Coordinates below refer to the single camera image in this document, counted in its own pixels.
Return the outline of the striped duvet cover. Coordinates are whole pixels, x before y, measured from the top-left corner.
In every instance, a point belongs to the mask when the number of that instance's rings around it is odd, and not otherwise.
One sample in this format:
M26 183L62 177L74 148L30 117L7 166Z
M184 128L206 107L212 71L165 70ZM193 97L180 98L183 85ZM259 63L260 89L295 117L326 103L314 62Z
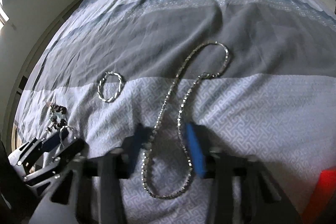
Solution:
M123 76L112 103L97 95ZM265 161L303 212L335 166L335 13L320 0L84 0L58 30L23 91L22 140L47 134L49 102L104 155L137 124L158 126L151 184L179 190L188 164L178 134L205 126L213 145Z

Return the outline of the red jewelry box tray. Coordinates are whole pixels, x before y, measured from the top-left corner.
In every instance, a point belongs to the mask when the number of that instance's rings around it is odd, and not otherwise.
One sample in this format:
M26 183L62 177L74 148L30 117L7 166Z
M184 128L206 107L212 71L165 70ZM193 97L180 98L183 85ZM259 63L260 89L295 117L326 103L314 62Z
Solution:
M302 223L335 223L335 167L321 171L301 218Z

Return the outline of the twisted silver hoop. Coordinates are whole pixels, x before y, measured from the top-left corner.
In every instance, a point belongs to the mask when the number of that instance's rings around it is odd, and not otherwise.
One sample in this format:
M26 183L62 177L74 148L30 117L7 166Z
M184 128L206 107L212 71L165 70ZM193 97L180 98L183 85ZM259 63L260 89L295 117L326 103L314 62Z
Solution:
M60 147L65 147L64 140L69 134L71 135L71 140L75 140L77 138L75 135L75 128L72 126L65 125L59 130Z
M105 103L114 102L124 87L123 76L115 71L107 71L99 80L97 86L98 98Z

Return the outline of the window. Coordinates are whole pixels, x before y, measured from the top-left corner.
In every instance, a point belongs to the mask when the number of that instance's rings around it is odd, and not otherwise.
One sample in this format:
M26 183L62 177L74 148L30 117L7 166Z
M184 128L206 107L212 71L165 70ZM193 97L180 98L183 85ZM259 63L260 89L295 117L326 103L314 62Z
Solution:
M3 1L0 0L0 30L6 25L8 21L9 17L3 9Z

